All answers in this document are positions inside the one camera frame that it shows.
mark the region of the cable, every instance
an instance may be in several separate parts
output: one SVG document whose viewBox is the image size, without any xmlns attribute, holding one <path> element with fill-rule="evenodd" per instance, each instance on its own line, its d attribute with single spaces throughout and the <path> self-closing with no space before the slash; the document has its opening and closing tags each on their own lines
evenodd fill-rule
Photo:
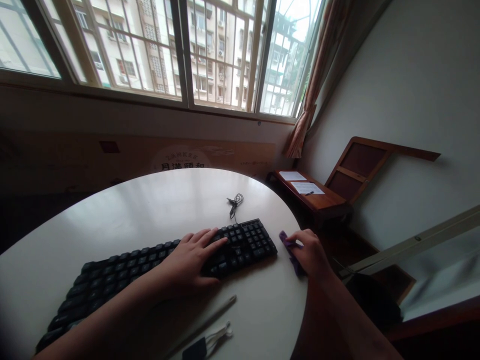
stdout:
<svg viewBox="0 0 480 360">
<path fill-rule="evenodd" d="M 226 199 L 231 205 L 230 220 L 235 219 L 235 222 L 238 224 L 237 217 L 235 216 L 235 211 L 237 210 L 239 205 L 244 201 L 244 196 L 241 193 L 238 193 L 233 200 L 228 197 Z"/>
</svg>

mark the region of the white paper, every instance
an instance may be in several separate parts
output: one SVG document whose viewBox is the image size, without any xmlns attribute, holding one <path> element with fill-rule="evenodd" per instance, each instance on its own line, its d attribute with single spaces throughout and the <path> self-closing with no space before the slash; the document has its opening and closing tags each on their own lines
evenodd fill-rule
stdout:
<svg viewBox="0 0 480 360">
<path fill-rule="evenodd" d="M 291 182 L 299 194 L 325 194 L 320 188 L 311 182 Z"/>
<path fill-rule="evenodd" d="M 298 171 L 280 171 L 280 176 L 286 181 L 307 180 Z"/>
</svg>

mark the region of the table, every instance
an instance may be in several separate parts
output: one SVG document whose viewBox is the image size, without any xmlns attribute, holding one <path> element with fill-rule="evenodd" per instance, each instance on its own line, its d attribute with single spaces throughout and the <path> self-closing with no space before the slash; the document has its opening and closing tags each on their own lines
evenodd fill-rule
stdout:
<svg viewBox="0 0 480 360">
<path fill-rule="evenodd" d="M 226 198 L 244 202 L 239 222 L 260 218 L 277 259 L 233 275 L 220 288 L 152 310 L 128 339 L 125 357 L 157 358 L 236 294 L 236 303 L 209 329 L 231 321 L 233 337 L 214 359 L 287 359 L 307 297 L 278 234 L 299 230 L 294 215 L 268 187 L 220 169 L 178 169 L 105 189 L 63 211 L 0 256 L 0 327 L 14 358 L 26 359 L 46 332 L 82 265 L 233 224 Z"/>
<path fill-rule="evenodd" d="M 321 228 L 324 221 L 328 219 L 342 218 L 346 216 L 347 221 L 345 221 L 345 223 L 350 221 L 350 218 L 353 214 L 353 207 L 343 197 L 336 194 L 320 182 L 316 181 L 313 177 L 304 172 L 298 171 L 298 173 L 300 173 L 306 179 L 299 182 L 314 183 L 320 188 L 320 190 L 324 192 L 323 194 L 310 194 L 308 196 L 307 194 L 300 194 L 291 184 L 291 181 L 286 181 L 280 175 L 280 171 L 292 170 L 276 170 L 270 172 L 266 177 L 267 182 L 277 181 L 283 189 L 287 189 L 287 192 L 290 196 L 296 198 L 301 202 L 301 204 L 303 204 L 312 212 L 318 228 Z"/>
</svg>

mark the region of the black keyboard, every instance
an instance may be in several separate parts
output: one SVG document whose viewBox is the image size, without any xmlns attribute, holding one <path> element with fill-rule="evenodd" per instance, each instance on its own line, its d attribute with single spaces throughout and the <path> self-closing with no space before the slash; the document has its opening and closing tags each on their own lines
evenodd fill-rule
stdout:
<svg viewBox="0 0 480 360">
<path fill-rule="evenodd" d="M 276 255 L 277 248 L 259 219 L 222 227 L 211 240 L 227 237 L 225 246 L 209 258 L 202 275 L 222 279 L 262 259 Z M 128 284 L 159 265 L 180 240 L 167 241 L 155 247 L 124 252 L 102 261 L 87 262 L 73 282 L 48 332 L 36 346 L 40 352 L 65 332 L 113 298 Z"/>
</svg>

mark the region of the right hand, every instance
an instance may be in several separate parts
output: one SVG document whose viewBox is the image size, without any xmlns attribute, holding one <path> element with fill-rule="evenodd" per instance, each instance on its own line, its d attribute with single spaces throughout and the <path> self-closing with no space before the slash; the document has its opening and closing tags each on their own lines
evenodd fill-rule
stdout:
<svg viewBox="0 0 480 360">
<path fill-rule="evenodd" d="M 310 229 L 300 230 L 294 232 L 286 238 L 287 241 L 300 240 L 303 248 L 297 246 L 290 246 L 289 249 L 295 255 L 298 262 L 300 262 L 303 269 L 308 276 L 314 277 L 318 281 L 328 279 L 333 275 L 333 270 L 330 267 L 327 255 L 320 243 L 317 235 Z"/>
</svg>

